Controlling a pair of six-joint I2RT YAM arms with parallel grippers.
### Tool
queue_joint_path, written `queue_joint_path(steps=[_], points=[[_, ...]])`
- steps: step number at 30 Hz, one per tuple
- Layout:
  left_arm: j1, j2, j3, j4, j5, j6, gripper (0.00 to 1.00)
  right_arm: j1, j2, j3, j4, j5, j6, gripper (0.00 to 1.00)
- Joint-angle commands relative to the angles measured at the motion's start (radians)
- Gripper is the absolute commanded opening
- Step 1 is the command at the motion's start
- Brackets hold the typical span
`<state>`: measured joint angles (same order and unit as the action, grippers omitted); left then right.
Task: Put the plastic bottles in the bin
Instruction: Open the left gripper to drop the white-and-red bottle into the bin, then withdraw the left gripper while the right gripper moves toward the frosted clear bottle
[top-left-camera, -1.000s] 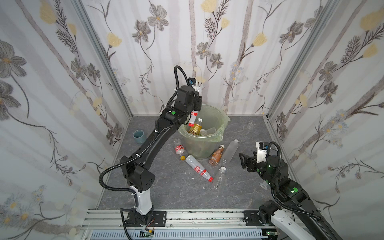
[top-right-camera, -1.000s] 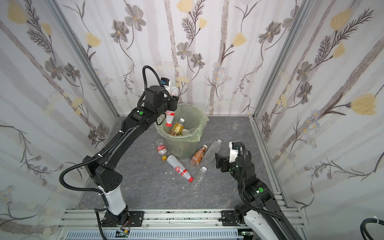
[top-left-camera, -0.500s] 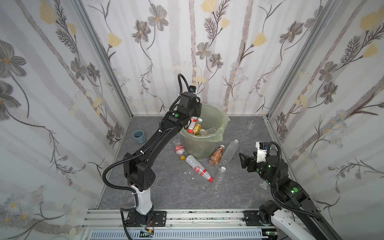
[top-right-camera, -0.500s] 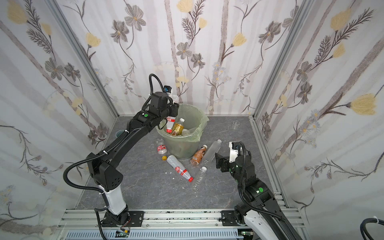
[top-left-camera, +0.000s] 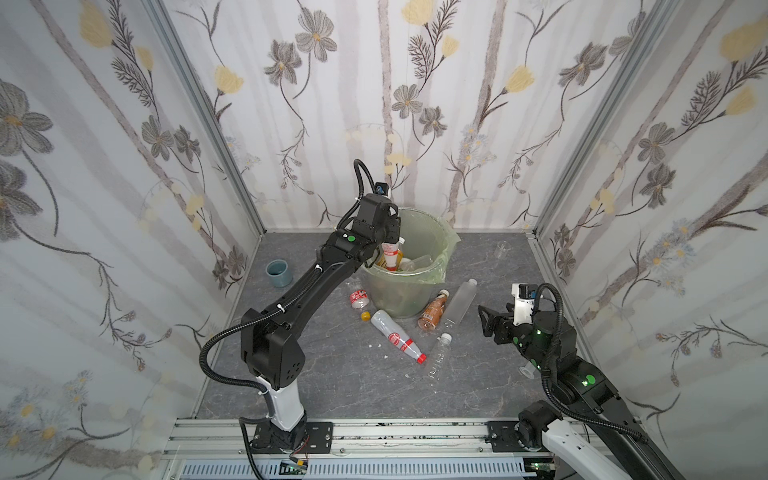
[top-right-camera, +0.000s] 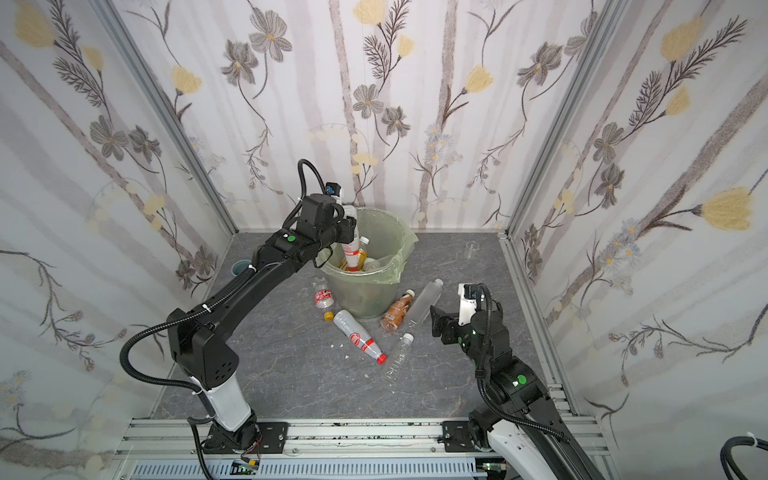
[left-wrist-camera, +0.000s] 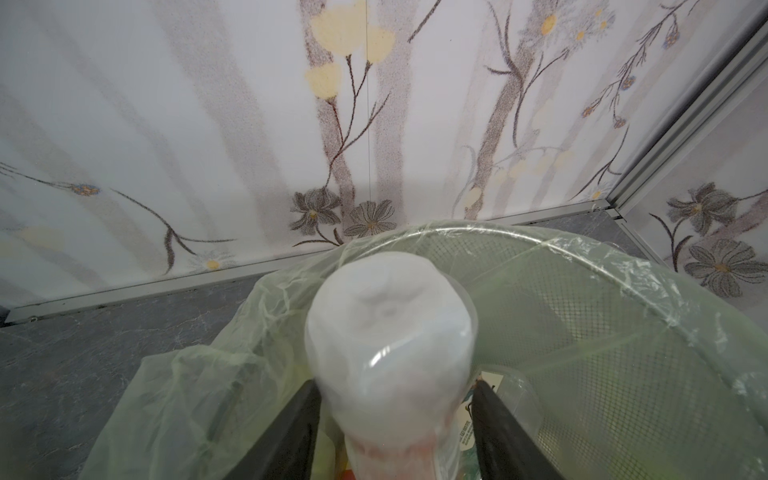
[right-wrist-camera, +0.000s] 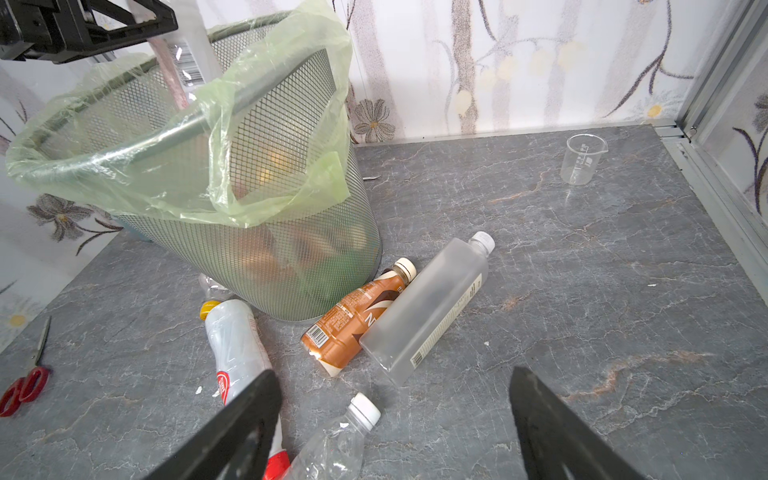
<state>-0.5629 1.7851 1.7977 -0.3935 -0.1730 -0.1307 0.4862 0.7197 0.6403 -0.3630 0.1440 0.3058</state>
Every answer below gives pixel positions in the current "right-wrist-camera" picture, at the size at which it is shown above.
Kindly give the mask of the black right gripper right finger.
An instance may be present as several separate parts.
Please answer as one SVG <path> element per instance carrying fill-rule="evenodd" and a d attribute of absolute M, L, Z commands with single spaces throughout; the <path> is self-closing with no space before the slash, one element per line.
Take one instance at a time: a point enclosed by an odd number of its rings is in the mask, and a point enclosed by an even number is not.
<path fill-rule="evenodd" d="M 530 479 L 640 479 L 530 369 L 513 369 L 509 400 Z"/>

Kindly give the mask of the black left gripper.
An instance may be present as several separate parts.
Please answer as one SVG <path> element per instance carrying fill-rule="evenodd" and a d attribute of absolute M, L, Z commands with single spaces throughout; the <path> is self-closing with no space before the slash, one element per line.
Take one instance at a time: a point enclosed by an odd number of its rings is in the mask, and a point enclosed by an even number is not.
<path fill-rule="evenodd" d="M 137 1 L 148 20 L 112 1 L 2 1 L 1 59 L 68 63 L 134 46 L 178 29 L 161 1 Z"/>

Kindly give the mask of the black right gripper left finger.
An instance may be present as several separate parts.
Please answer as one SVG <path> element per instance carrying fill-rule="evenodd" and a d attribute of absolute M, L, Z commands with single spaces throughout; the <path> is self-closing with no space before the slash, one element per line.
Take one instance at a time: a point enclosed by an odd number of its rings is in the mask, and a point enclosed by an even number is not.
<path fill-rule="evenodd" d="M 260 479 L 266 471 L 282 393 L 263 371 L 149 479 Z"/>

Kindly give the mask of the clear bottle red cap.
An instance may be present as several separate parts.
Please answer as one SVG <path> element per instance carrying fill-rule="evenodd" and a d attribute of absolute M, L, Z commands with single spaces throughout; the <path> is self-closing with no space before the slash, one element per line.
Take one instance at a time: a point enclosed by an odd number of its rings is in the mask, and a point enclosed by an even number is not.
<path fill-rule="evenodd" d="M 223 70 L 210 43 L 196 1 L 165 1 L 174 10 L 178 28 L 150 44 L 177 107 L 196 100 L 195 91 L 220 78 Z"/>
<path fill-rule="evenodd" d="M 272 365 L 262 344 L 251 307 L 242 300 L 208 300 L 200 309 L 216 362 L 219 395 L 228 405 Z"/>

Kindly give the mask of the clear crushed water bottle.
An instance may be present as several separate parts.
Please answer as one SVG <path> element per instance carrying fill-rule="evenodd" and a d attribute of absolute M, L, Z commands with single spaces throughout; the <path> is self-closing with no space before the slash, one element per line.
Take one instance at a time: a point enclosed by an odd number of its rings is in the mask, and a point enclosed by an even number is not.
<path fill-rule="evenodd" d="M 346 412 L 319 428 L 294 458 L 282 479 L 358 479 L 366 436 L 381 417 L 363 393 L 357 393 Z"/>

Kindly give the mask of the orange brown coffee bottle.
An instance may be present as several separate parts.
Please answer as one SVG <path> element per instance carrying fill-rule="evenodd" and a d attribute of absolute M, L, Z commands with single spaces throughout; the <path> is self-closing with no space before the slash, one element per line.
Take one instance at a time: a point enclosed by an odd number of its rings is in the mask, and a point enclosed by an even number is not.
<path fill-rule="evenodd" d="M 374 280 L 343 297 L 306 330 L 301 341 L 329 377 L 337 377 L 358 355 L 361 337 L 416 276 L 415 265 L 399 258 Z"/>

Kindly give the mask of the red label yellow cap bottle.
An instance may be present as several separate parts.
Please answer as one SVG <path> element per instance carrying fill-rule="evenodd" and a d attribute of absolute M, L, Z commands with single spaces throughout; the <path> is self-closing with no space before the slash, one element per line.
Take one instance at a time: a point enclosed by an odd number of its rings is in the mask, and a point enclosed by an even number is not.
<path fill-rule="evenodd" d="M 211 310 L 218 304 L 232 299 L 235 294 L 220 283 L 205 274 L 198 276 L 199 285 L 204 292 L 204 302 L 200 308 L 199 317 L 205 321 Z"/>

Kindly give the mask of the frosted clear square bottle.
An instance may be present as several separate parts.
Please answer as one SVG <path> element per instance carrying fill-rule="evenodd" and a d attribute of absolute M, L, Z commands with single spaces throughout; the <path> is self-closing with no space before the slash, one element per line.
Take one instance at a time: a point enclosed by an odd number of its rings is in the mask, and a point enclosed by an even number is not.
<path fill-rule="evenodd" d="M 402 387 L 478 293 L 495 241 L 484 231 L 452 239 L 361 337 L 386 377 Z"/>

